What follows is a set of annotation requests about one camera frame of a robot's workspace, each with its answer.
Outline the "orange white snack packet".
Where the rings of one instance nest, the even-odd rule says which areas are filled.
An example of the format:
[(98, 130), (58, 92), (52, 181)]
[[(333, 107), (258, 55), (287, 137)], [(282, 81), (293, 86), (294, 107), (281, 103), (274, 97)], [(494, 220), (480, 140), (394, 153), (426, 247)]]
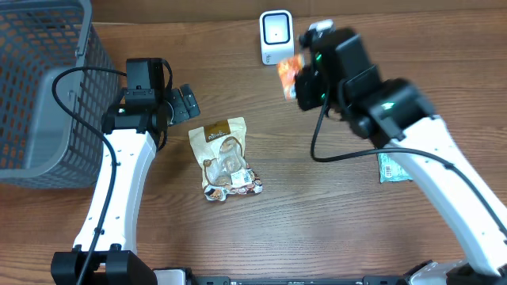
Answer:
[(276, 70), (284, 92), (284, 99), (286, 101), (291, 101), (296, 98), (295, 78), (298, 73), (303, 70), (304, 63), (303, 54), (296, 54), (292, 57), (282, 59), (276, 65)]

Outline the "white snack wrapper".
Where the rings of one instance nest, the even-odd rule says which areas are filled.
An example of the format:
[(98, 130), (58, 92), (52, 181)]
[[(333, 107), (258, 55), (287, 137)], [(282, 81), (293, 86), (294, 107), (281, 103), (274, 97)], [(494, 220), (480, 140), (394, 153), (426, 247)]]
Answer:
[(189, 142), (202, 170), (202, 188), (209, 201), (262, 192), (260, 177), (245, 159), (246, 121), (220, 120), (189, 131)]

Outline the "teal tissue packet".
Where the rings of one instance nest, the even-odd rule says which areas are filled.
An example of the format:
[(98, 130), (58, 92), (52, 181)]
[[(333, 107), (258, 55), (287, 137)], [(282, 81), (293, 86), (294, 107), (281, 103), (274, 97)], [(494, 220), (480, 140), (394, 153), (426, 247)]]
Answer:
[(377, 154), (379, 182), (411, 181), (412, 177), (387, 154)]

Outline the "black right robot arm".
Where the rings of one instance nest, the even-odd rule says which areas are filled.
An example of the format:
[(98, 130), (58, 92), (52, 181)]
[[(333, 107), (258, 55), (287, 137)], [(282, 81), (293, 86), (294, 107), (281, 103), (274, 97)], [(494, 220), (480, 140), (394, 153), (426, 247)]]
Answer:
[(299, 38), (311, 61), (296, 75), (304, 110), (338, 112), (352, 132), (388, 154), (425, 193), (464, 252), (451, 263), (427, 261), (401, 284), (503, 284), (506, 207), (459, 149), (443, 118), (416, 85), (384, 80), (351, 28), (314, 23)]

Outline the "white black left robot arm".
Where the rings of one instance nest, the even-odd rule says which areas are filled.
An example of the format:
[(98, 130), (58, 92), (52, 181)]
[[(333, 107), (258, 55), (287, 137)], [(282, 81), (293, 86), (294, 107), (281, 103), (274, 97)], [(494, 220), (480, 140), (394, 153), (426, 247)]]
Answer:
[(168, 129), (200, 114), (189, 85), (173, 87), (161, 58), (128, 59), (127, 87), (94, 127), (60, 99), (58, 106), (96, 135), (104, 149), (92, 202), (70, 252), (57, 252), (57, 284), (185, 284), (183, 269), (153, 270), (136, 254), (136, 228), (147, 172), (166, 145)]

